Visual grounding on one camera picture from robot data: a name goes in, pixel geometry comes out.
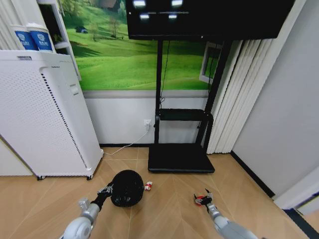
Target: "baseboard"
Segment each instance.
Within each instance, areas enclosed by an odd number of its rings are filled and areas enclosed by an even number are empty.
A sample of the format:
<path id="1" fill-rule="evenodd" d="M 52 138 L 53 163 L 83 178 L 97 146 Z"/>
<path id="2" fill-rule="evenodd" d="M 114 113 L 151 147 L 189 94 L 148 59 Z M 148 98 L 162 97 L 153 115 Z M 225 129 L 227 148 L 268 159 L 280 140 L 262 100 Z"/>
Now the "baseboard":
<path id="1" fill-rule="evenodd" d="M 130 143 L 100 143 L 100 147 L 124 147 Z M 134 143 L 128 147 L 149 147 L 151 143 Z"/>
<path id="2" fill-rule="evenodd" d="M 249 176 L 258 184 L 259 187 L 272 198 L 275 193 L 244 163 L 243 160 L 238 157 L 238 155 L 232 150 L 230 155 L 239 163 L 240 166 L 249 174 Z"/>
<path id="3" fill-rule="evenodd" d="M 319 233 L 295 209 L 284 211 L 310 239 L 319 238 Z"/>

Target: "wooden floor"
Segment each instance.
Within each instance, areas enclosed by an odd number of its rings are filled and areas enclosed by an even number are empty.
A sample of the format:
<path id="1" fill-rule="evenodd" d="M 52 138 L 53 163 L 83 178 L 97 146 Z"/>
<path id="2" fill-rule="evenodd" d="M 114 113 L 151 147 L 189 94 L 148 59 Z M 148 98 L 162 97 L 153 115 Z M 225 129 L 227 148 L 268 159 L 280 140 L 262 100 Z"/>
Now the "wooden floor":
<path id="1" fill-rule="evenodd" d="M 113 152 L 117 148 L 105 148 Z M 125 148 L 106 155 L 94 178 L 0 177 L 0 239 L 56 239 L 79 216 L 77 201 L 96 192 L 123 169 L 136 170 L 152 190 L 132 208 L 108 199 L 92 232 L 93 239 L 219 239 L 205 208 L 193 193 L 211 190 L 218 209 L 258 238 L 302 239 L 306 235 L 275 206 L 229 154 L 209 156 L 214 174 L 152 174 L 148 148 Z"/>
<path id="2" fill-rule="evenodd" d="M 319 210 L 316 210 L 303 218 L 319 233 Z"/>

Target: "white air purifier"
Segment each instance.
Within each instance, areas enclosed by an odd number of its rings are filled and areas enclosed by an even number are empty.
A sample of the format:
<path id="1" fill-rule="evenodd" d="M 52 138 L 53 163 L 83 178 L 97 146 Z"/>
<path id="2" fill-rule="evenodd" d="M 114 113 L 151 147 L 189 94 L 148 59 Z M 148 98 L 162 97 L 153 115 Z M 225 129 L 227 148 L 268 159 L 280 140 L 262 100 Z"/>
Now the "white air purifier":
<path id="1" fill-rule="evenodd" d="M 87 176 L 103 156 L 71 57 L 0 51 L 0 134 L 38 179 Z"/>

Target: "tv stand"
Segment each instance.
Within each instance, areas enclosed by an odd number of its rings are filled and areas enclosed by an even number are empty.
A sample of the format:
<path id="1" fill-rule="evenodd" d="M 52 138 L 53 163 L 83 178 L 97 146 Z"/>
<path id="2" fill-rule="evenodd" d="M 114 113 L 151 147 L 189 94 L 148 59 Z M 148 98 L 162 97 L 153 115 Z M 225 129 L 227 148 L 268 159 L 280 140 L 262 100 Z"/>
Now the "tv stand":
<path id="1" fill-rule="evenodd" d="M 213 165 L 206 152 L 210 133 L 213 127 L 211 110 L 217 94 L 219 83 L 225 68 L 232 41 L 224 41 L 212 86 L 204 110 L 200 109 L 160 109 L 161 70 L 163 55 L 163 40 L 158 40 L 157 74 L 156 74 L 156 108 L 155 108 L 155 138 L 150 146 L 148 169 L 151 172 L 183 172 L 183 173 L 213 173 Z M 160 120 L 200 121 L 195 143 L 159 143 Z M 201 146 L 205 130 L 203 147 Z"/>

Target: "black screen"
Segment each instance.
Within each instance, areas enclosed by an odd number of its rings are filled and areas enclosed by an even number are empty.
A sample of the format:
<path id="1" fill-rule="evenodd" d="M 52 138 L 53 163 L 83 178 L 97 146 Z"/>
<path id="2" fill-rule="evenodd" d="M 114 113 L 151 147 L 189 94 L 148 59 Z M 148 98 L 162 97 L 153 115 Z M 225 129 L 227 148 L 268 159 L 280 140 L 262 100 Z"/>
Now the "black screen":
<path id="1" fill-rule="evenodd" d="M 294 0 L 182 0 L 177 6 L 172 2 L 126 0 L 129 38 L 276 38 Z"/>

